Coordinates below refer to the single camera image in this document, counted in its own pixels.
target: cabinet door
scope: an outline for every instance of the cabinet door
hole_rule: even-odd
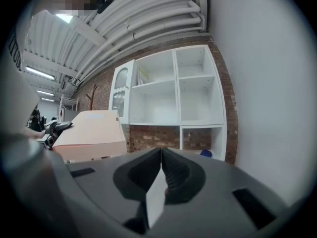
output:
[[[114,71],[111,92],[109,97],[109,110],[118,110],[122,124],[129,124],[130,89],[135,61],[129,61]]]

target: cardboard box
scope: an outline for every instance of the cardboard box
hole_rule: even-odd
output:
[[[64,160],[89,161],[127,152],[117,111],[83,111],[72,122],[53,145]]]

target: fluorescent light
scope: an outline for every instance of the fluorescent light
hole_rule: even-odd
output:
[[[54,100],[50,100],[50,99],[45,99],[45,98],[42,98],[43,101],[51,101],[51,102],[54,102]]]
[[[66,15],[66,14],[56,14],[57,17],[61,18],[65,22],[69,23],[70,20],[73,18],[71,15]]]
[[[49,79],[51,79],[51,80],[54,80],[54,79],[55,79],[54,76],[49,75],[49,74],[46,74],[46,73],[41,72],[41,71],[39,71],[39,70],[30,68],[29,66],[26,66],[26,69],[27,69],[28,71],[30,71],[30,72],[33,72],[33,73],[38,74],[38,75],[41,75],[41,76],[43,76],[43,77],[47,77],[47,78],[49,78]]]
[[[40,90],[37,90],[37,92],[38,92],[38,93],[47,94],[47,95],[50,95],[50,96],[54,96],[54,94],[53,94],[53,93],[42,92],[42,91],[40,91]]]

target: ceiling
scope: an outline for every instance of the ceiling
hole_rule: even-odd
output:
[[[180,32],[205,32],[207,0],[114,0],[102,13],[73,17],[69,23],[42,11],[32,19],[22,68],[34,90],[58,101],[116,57],[148,40]]]

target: box lid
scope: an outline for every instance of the box lid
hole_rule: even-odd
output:
[[[83,111],[72,122],[72,127],[59,136],[53,147],[125,141],[116,111]]]

